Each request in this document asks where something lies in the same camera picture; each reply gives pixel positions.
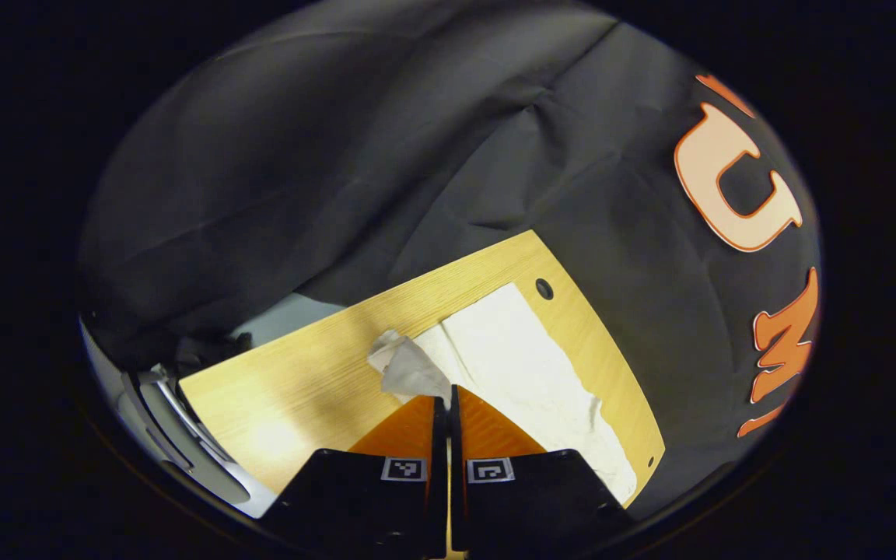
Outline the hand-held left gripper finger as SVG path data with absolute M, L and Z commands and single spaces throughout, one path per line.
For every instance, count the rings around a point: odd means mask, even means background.
M 473 391 L 452 387 L 450 529 L 468 558 L 585 558 L 632 518 L 579 451 L 547 451 Z
M 446 411 L 413 397 L 348 450 L 319 449 L 262 516 L 313 559 L 438 559 L 447 552 Z

